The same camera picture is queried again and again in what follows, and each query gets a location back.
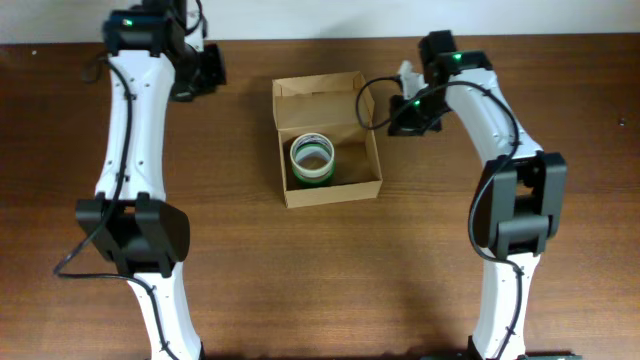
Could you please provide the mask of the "green tape roll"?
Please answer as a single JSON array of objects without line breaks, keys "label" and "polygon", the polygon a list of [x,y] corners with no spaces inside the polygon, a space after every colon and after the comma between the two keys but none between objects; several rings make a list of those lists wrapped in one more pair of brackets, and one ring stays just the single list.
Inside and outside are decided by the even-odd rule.
[{"label": "green tape roll", "polygon": [[334,175],[334,149],[320,143],[307,143],[290,151],[296,179],[304,185],[324,186]]}]

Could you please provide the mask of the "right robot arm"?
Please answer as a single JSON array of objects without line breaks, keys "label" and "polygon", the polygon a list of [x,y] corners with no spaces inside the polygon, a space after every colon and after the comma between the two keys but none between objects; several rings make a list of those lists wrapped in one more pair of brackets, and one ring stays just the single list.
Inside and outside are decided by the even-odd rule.
[{"label": "right robot arm", "polygon": [[458,50],[449,30],[418,44],[423,71],[398,72],[391,136],[438,131],[452,112],[482,163],[468,215],[472,248],[483,261],[480,314],[465,359],[524,359],[526,308],[536,267],[559,228],[568,166],[532,139],[504,98],[481,50]]}]

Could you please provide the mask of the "brown cardboard box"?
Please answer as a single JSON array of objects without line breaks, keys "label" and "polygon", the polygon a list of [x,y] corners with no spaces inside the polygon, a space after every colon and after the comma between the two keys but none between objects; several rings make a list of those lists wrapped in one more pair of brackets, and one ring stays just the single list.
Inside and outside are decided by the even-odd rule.
[{"label": "brown cardboard box", "polygon": [[[272,81],[272,109],[278,138],[284,203],[300,208],[374,199],[383,183],[375,134],[375,109],[358,72],[313,75]],[[290,160],[294,140],[306,133],[325,135],[334,145],[336,168],[324,186],[301,184]]]}]

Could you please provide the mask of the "white tape roll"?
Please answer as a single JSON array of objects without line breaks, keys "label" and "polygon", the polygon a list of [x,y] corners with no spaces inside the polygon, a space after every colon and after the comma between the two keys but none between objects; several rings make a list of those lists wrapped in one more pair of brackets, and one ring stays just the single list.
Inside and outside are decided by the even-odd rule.
[{"label": "white tape roll", "polygon": [[325,181],[335,171],[334,145],[320,133],[303,134],[291,145],[290,160],[294,175],[301,181]]}]

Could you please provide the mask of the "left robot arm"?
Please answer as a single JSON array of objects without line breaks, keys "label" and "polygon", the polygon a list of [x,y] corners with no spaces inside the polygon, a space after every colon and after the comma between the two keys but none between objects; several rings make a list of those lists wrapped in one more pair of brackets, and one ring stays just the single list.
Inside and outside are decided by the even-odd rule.
[{"label": "left robot arm", "polygon": [[72,250],[93,245],[114,265],[140,306],[154,359],[202,359],[183,272],[190,222],[168,204],[163,177],[167,106],[190,102],[225,84],[215,44],[204,42],[199,1],[142,1],[114,10],[102,26],[111,108],[104,164],[92,198],[78,201],[86,234]]}]

